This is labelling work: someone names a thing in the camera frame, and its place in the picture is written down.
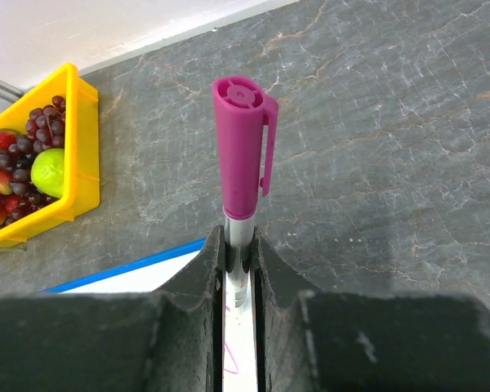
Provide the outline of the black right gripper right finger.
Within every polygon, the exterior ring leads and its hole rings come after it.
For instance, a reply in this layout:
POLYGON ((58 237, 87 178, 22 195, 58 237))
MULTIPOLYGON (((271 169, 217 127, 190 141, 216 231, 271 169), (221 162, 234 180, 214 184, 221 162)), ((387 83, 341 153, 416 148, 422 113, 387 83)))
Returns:
POLYGON ((490 391, 490 311, 460 293, 325 292, 252 243, 261 391, 490 391))

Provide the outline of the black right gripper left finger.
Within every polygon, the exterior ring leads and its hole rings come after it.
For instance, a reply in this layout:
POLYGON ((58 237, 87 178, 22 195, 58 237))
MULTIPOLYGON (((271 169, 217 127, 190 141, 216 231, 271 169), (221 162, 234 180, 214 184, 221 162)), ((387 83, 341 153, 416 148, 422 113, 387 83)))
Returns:
POLYGON ((0 297, 0 391, 219 391, 225 244, 149 293, 0 297))

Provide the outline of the blue framed whiteboard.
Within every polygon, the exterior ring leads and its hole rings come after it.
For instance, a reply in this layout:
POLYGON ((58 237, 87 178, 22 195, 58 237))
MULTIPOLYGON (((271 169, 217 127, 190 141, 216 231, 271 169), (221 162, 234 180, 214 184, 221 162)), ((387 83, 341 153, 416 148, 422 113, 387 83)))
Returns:
MULTIPOLYGON (((151 292, 186 267, 200 252, 203 238, 179 247, 147 256, 48 288, 61 293, 151 292)), ((256 354, 253 344, 251 288, 247 287, 243 304, 234 305, 234 290, 225 294, 224 391, 257 391, 256 354)))

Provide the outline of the magenta capped whiteboard marker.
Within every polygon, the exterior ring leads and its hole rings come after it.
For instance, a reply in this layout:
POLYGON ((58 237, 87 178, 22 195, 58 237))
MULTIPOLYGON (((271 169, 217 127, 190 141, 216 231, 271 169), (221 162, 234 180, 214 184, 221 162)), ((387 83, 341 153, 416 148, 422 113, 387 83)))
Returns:
POLYGON ((231 306, 245 305, 258 198, 270 191, 278 102, 250 78, 212 84, 231 306))

